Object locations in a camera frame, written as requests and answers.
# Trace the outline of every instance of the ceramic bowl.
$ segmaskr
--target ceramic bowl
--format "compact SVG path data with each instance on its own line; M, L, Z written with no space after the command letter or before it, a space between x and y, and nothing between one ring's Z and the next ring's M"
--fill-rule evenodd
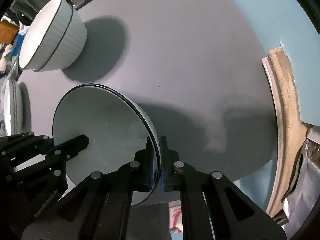
M22 128L22 96L19 85L9 79L4 91L4 125L7 135L21 133Z
M39 69L49 60L69 25L72 7L66 0L51 0L36 15L19 52L22 69Z
M133 161L150 137L155 153L154 187L160 178L160 148L147 114L119 92L97 84L71 89L57 106L53 119L54 144L84 134L87 149L69 160L66 172L77 185L93 171L110 173ZM144 201L151 192L134 192L132 204Z
M48 62L33 71L50 71L69 67L79 57L87 39L87 28L82 22L78 12L72 8L72 17L65 35Z

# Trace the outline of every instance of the round table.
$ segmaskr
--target round table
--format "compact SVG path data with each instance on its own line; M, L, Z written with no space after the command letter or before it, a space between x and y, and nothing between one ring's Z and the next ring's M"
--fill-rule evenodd
M19 78L25 131L52 136L63 95L99 83L139 104L199 171L235 181L276 156L266 54L232 0L93 0L78 12L88 38L73 65Z

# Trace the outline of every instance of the bolt head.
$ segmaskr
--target bolt head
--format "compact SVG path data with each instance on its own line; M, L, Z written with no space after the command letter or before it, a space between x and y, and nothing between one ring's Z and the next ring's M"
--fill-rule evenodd
M93 178L93 179L98 179L100 177L101 177L100 171L94 171L93 173L91 173L91 178Z
M218 171L215 171L212 173L212 177L214 177L215 179L221 179L222 178L222 174Z
M130 167L132 168L138 168L140 166L140 163L137 161L130 162Z
M175 166L176 168L182 168L182 167L184 166L184 163L181 162L181 161L177 161L177 162L174 163L174 166Z
M61 171L60 171L60 170L55 170L55 171L53 172L53 174L54 174L55 176L60 176L60 175L61 175Z

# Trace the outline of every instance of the stacked bowl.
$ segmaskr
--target stacked bowl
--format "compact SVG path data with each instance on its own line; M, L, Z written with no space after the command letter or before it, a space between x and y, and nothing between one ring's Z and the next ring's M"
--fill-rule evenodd
M21 133L22 96L17 82L9 79L4 91L4 125L7 135Z
M37 14L19 53L21 69L50 71L70 66L80 55L87 29L66 0L51 0Z

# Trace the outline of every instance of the black rim stripe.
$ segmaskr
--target black rim stripe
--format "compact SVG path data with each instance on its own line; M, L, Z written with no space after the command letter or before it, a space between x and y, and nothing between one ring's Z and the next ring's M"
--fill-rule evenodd
M46 30L46 32L45 32L45 34L44 34L43 38L42 38L42 41L44 40L45 36L47 35L47 33L48 33L48 31L49 31L49 29L50 29L50 27L51 27L51 25L52 25L52 22L53 22L53 20L55 19L56 15L57 15L57 13L58 13L58 11L59 11L60 7L61 7L62 1L63 1L63 0L61 0L61 1L60 1L59 7L58 7L58 9L57 9L56 13L54 14L54 17L52 18L52 21L50 22L49 27L47 28L47 30ZM30 63L31 63L31 61L32 61L32 59L33 59L33 57L35 56L36 52L38 51L38 49L39 49L39 47L40 47L40 45L41 45L42 41L41 41L41 42L40 42L40 44L38 45L38 47L37 47L36 51L35 51L35 52L34 52L34 54L32 55L32 57L31 57L31 59L29 60L28 64L27 64L24 68L20 67L20 64L19 64L19 61L18 61L18 66L19 66L21 69L27 69L27 68L28 68L28 66L30 65Z
M69 28L69 25L70 25L70 23L71 23L71 21L72 21L72 17L73 17L74 8L73 8L71 5L70 5L70 7L71 7L71 9L72 9L71 18L70 18L70 20L69 20L69 23L68 23L68 25L67 25L67 28L65 29L65 31L64 31L64 33L63 33L63 35L62 35L61 40L59 41L57 47L53 50L53 52L52 52L51 56L48 58L48 60L47 60L39 69L33 70L34 72L38 72L38 71L42 70L42 69L45 67L45 65L47 65L47 63L49 62L49 60L52 58L52 56L54 55L54 53L55 53L56 50L58 49L61 41L63 40L63 37L64 37L64 35L66 34L66 32L67 32L67 30L68 30L68 28Z

